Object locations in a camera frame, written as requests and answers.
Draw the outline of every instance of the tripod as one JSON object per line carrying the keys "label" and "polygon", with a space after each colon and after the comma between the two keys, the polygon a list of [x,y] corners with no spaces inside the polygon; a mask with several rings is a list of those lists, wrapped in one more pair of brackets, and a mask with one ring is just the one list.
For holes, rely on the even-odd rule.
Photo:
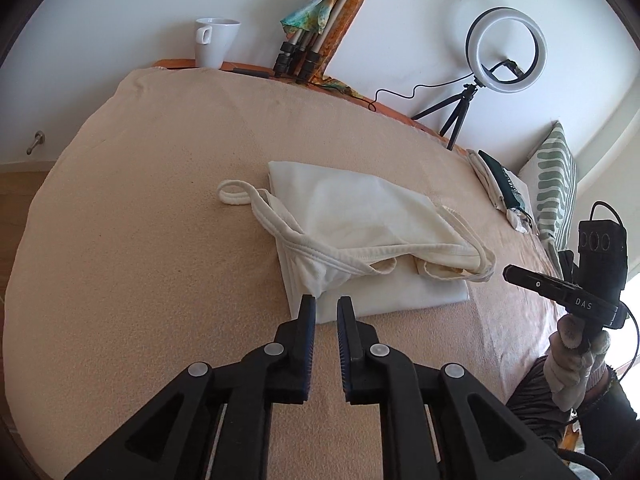
{"label": "tripod", "polygon": [[453,113],[449,116],[449,119],[447,119],[447,122],[444,123],[444,126],[440,131],[440,136],[444,137],[444,135],[447,133],[451,125],[454,122],[456,123],[456,125],[453,127],[453,131],[451,133],[451,138],[449,139],[449,143],[447,144],[447,149],[449,151],[452,150],[454,144],[456,143],[456,139],[458,138],[458,134],[460,133],[460,128],[462,127],[462,123],[465,120],[466,113],[469,110],[469,103],[471,102],[471,99],[474,98],[474,95],[476,95],[476,92],[478,91],[478,86],[480,85],[481,84],[476,79],[475,83],[465,85],[464,91],[460,92],[457,95],[452,95],[451,97],[444,99],[444,101],[439,102],[436,105],[433,105],[431,108],[427,108],[425,111],[420,112],[417,115],[414,115],[412,117],[412,120],[417,121],[418,119],[421,119],[426,115],[433,114],[435,111],[440,110],[445,106],[448,106],[456,101],[460,101],[458,103],[458,106],[456,106],[455,110],[453,110]]}
{"label": "tripod", "polygon": [[[493,74],[495,70],[501,66],[507,67],[509,70],[511,70],[513,75],[515,75],[517,78],[524,77],[522,70],[518,67],[516,62],[512,61],[511,59],[505,59],[504,61],[501,61],[496,66],[494,66],[491,70],[489,70],[489,73]],[[483,86],[484,85],[478,81],[478,78],[474,78],[474,82],[471,84],[465,85],[465,89],[462,92],[456,95],[452,95],[451,97],[444,99],[444,101],[439,102],[436,105],[433,105],[431,108],[427,108],[425,111],[420,112],[417,115],[414,115],[412,117],[412,120],[417,121],[423,118],[424,116],[433,114],[434,112],[440,110],[441,108],[444,108],[445,106],[455,103],[456,101],[460,101],[456,106],[455,110],[453,110],[453,112],[449,116],[449,119],[447,119],[447,122],[444,123],[444,126],[440,131],[440,136],[444,137],[444,135],[447,133],[451,125],[454,122],[456,123],[456,125],[453,126],[451,138],[449,139],[449,143],[447,145],[447,149],[450,151],[453,149],[453,146],[456,143],[456,139],[458,138],[458,134],[460,133],[460,128],[462,127],[462,123],[465,120],[466,113],[469,110],[469,103],[471,102],[471,99],[473,99],[474,95],[476,95],[476,92],[478,91],[478,87],[483,87]]]}

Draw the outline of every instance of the folded white sheet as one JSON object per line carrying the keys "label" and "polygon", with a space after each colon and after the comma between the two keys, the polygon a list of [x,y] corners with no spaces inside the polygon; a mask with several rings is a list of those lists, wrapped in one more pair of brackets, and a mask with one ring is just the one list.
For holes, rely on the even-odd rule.
{"label": "folded white sheet", "polygon": [[[495,256],[455,211],[379,177],[297,162],[270,162],[271,190],[241,180],[219,199],[249,204],[276,238],[292,317],[302,294],[318,299],[316,322],[335,320],[341,295],[359,316],[468,298]],[[228,192],[228,187],[243,192]]]}

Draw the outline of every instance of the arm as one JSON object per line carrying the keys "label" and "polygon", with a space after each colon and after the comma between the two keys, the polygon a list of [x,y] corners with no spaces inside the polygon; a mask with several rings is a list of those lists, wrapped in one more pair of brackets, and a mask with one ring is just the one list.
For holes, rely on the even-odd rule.
{"label": "arm", "polygon": [[601,380],[589,390],[578,408],[585,452],[616,471],[640,440],[640,421],[618,382],[607,367]]}

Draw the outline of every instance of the black cable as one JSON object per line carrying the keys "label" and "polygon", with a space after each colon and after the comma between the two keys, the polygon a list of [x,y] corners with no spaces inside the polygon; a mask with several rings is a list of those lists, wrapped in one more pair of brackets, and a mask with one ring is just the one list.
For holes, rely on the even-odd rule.
{"label": "black cable", "polygon": [[371,104],[378,102],[378,94],[380,92],[386,92],[388,94],[392,94],[392,95],[401,97],[402,99],[413,99],[415,97],[415,91],[418,88],[439,88],[441,86],[446,86],[446,85],[450,85],[450,84],[453,84],[453,83],[457,83],[458,81],[462,81],[463,79],[466,79],[467,77],[471,77],[473,74],[474,73],[472,72],[471,74],[467,74],[465,76],[459,77],[458,79],[454,79],[453,81],[447,81],[446,83],[440,83],[440,84],[437,84],[437,85],[423,85],[423,84],[416,85],[416,86],[414,86],[414,91],[410,96],[398,94],[398,93],[393,92],[391,90],[387,90],[386,88],[379,88],[378,90],[376,90],[376,95],[374,96],[373,101],[371,101]]}
{"label": "black cable", "polygon": [[498,63],[496,66],[494,66],[493,68],[489,69],[489,72],[494,73],[498,68],[500,68],[501,66],[509,66],[510,60],[509,59],[505,59],[504,61],[501,61],[500,63]]}
{"label": "black cable", "polygon": [[593,220],[593,212],[596,211],[597,206],[603,206],[606,207],[609,211],[611,211],[613,213],[613,215],[616,217],[616,220],[618,220],[618,223],[620,224],[620,227],[624,227],[624,225],[622,224],[622,220],[620,218],[620,215],[618,215],[618,213],[616,212],[615,209],[613,209],[609,204],[607,204],[606,202],[603,202],[602,200],[596,200],[596,202],[593,203],[593,207],[591,207],[591,215],[589,216],[589,220]]}
{"label": "black cable", "polygon": [[568,449],[558,449],[558,456],[562,460],[567,460],[568,462],[574,462],[584,466],[593,472],[600,480],[607,480],[611,478],[611,472],[607,466],[605,466],[600,460],[596,460],[593,456],[569,451]]}
{"label": "black cable", "polygon": [[621,381],[622,379],[625,378],[625,376],[629,373],[629,370],[631,370],[631,368],[634,366],[636,359],[638,358],[638,351],[640,350],[640,328],[638,328],[638,322],[636,321],[636,318],[634,317],[633,313],[631,312],[631,309],[629,307],[626,308],[626,312],[629,314],[629,317],[631,318],[631,321],[634,322],[634,325],[636,326],[636,353],[634,354],[634,358],[631,359],[631,362],[629,363],[629,368],[627,368],[625,370],[625,373],[622,374],[622,377],[620,377],[618,379],[618,381]]}

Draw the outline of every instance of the mug handle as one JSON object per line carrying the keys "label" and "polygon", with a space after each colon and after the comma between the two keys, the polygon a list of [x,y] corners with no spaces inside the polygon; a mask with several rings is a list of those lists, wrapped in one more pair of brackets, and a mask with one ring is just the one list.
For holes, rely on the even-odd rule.
{"label": "mug handle", "polygon": [[196,43],[200,45],[208,45],[209,43],[211,43],[212,32],[213,27],[211,27],[211,25],[200,27],[198,30],[196,30]]}

